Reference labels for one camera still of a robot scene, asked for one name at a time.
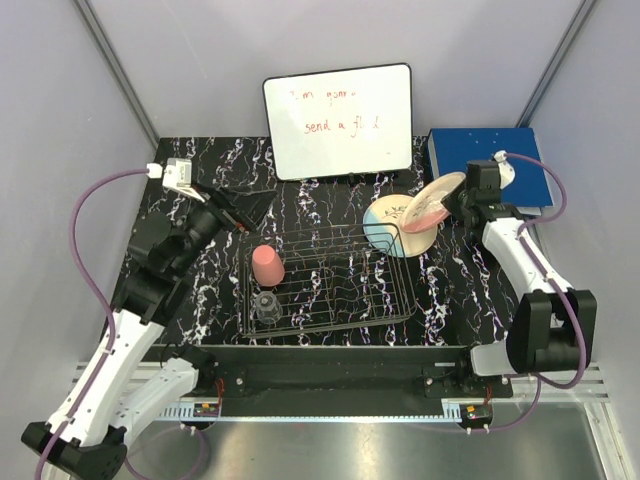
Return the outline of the pink and cream plate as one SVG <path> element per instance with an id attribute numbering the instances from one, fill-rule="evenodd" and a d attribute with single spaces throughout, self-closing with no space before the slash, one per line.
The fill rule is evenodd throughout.
<path id="1" fill-rule="evenodd" d="M 437 178 L 422 189 L 407 205 L 399 225 L 405 233 L 415 234 L 430 230 L 449 216 L 442 200 L 465 180 L 462 172 L 453 172 Z"/>

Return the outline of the pink plastic cup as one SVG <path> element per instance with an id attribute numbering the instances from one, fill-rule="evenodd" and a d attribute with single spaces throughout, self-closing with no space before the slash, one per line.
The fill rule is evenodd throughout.
<path id="1" fill-rule="evenodd" d="M 253 250 L 252 271 L 256 281 L 264 287 L 275 287 L 285 276 L 284 264 L 270 245 L 260 245 Z"/>

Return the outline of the blue and cream plate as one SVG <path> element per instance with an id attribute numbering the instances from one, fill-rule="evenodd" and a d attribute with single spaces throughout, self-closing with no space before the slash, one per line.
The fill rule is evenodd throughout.
<path id="1" fill-rule="evenodd" d="M 437 227 L 415 234 L 399 228 L 399 221 L 411 200 L 409 195 L 386 195 L 367 208 L 363 231 L 374 248 L 390 256 L 410 258 L 425 253 L 435 243 Z"/>

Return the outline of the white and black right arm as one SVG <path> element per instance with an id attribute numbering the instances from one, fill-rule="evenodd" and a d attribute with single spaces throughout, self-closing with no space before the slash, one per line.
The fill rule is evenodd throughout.
<path id="1" fill-rule="evenodd" d="M 454 371 L 454 384 L 472 397 L 488 387 L 490 377 L 532 375 L 568 390 L 582 380 L 591 359 L 597 301 L 543 255 L 529 234 L 538 221 L 524 220 L 503 202 L 502 165 L 495 159 L 468 162 L 465 180 L 443 200 L 497 260 L 519 300 L 506 338 L 471 348 L 470 362 Z"/>

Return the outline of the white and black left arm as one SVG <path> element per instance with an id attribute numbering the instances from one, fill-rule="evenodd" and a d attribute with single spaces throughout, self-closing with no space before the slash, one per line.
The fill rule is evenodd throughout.
<path id="1" fill-rule="evenodd" d="M 22 443 L 39 456 L 37 477 L 51 464 L 77 479 L 113 478 L 167 405 L 214 388 L 214 356 L 186 344 L 142 387 L 123 394 L 183 303 L 190 267 L 219 232 L 256 231 L 275 196 L 273 190 L 198 187 L 182 224 L 152 212 L 137 225 L 128 245 L 132 270 L 113 301 L 103 304 L 108 328 L 97 350 L 58 410 L 22 434 Z"/>

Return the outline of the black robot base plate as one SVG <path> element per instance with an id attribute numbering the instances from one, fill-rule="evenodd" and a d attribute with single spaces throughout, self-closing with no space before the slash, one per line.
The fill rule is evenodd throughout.
<path id="1" fill-rule="evenodd" d="M 207 345 L 195 394 L 222 389 L 224 417 L 441 415 L 444 399 L 509 399 L 501 377 L 472 373 L 465 347 Z"/>

